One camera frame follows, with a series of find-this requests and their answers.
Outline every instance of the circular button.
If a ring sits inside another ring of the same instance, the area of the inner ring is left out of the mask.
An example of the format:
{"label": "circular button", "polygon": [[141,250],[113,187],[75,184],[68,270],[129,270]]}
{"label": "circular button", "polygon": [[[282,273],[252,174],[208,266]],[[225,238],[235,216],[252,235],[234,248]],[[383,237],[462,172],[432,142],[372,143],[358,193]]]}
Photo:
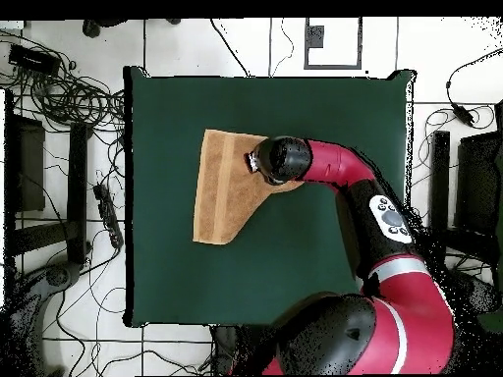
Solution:
{"label": "circular button", "polygon": [[396,211],[386,211],[382,214],[382,221],[393,227],[400,227],[403,224],[402,217]]}

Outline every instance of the table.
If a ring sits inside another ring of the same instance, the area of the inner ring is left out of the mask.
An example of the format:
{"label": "table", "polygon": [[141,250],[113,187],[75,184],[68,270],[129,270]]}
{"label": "table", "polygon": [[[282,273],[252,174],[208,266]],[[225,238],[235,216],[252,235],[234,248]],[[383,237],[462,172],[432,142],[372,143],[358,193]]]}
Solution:
{"label": "table", "polygon": [[357,147],[403,197],[412,76],[149,78],[125,69],[125,110],[133,112],[126,127],[133,151],[125,148],[133,174],[126,190],[125,321],[268,324],[313,293],[354,292],[334,195],[324,186],[268,198],[229,244],[192,242],[204,130]]}

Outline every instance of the tangled wires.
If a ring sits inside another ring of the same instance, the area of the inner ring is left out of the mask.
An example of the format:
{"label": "tangled wires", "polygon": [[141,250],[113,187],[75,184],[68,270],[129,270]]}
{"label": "tangled wires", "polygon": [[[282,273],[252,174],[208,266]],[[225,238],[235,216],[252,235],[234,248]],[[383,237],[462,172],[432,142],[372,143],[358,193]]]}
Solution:
{"label": "tangled wires", "polygon": [[66,54],[22,36],[0,30],[0,43],[14,44],[12,40],[2,39],[10,36],[29,42],[33,45],[31,50],[60,60],[56,76],[47,76],[21,67],[14,67],[10,75],[0,73],[0,86],[21,90],[16,107],[21,105],[23,95],[30,96],[36,110],[27,111],[45,116],[47,123],[58,133],[61,131],[54,128],[51,121],[67,127],[72,123],[85,123],[96,131],[103,131],[100,127],[108,125],[113,125],[115,131],[123,128],[124,90],[112,93],[101,81],[74,76],[72,71],[77,65]]}

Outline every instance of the white stripe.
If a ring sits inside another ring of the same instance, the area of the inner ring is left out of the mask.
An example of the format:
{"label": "white stripe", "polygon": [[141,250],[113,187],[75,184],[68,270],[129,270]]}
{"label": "white stripe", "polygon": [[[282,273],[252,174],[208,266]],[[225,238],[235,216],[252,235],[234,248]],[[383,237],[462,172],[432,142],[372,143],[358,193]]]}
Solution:
{"label": "white stripe", "polygon": [[[411,272],[425,273],[429,276],[428,270],[421,260],[413,257],[400,257],[398,259],[393,259],[391,261],[383,263],[380,266],[372,269],[368,274],[368,277],[372,276],[374,273],[377,273],[379,283],[382,283],[393,276]],[[360,290],[363,286],[363,279],[357,277],[356,284],[358,286],[358,289]]]}
{"label": "white stripe", "polygon": [[395,319],[395,323],[397,324],[397,329],[398,329],[398,355],[397,355],[397,360],[395,361],[395,365],[393,366],[393,369],[391,370],[391,374],[398,374],[400,373],[400,370],[402,370],[402,367],[404,366],[405,363],[405,358],[407,356],[407,334],[405,332],[405,326],[404,323],[402,322],[402,318],[400,318],[400,315],[398,312],[395,310],[393,306],[385,302],[384,300],[381,300],[377,297],[374,297],[373,299],[377,299],[379,302],[384,304],[389,311],[391,312],[391,315],[393,315],[393,318]]}

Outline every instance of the brown cloth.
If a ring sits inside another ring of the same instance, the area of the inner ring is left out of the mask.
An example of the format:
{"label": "brown cloth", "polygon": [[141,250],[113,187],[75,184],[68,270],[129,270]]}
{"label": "brown cloth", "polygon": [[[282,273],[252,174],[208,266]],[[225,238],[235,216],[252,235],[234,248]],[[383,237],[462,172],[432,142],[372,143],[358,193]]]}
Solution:
{"label": "brown cloth", "polygon": [[194,209],[194,242],[230,242],[267,196],[302,184],[272,186],[260,173],[250,173],[245,154],[264,139],[260,135],[204,132]]}

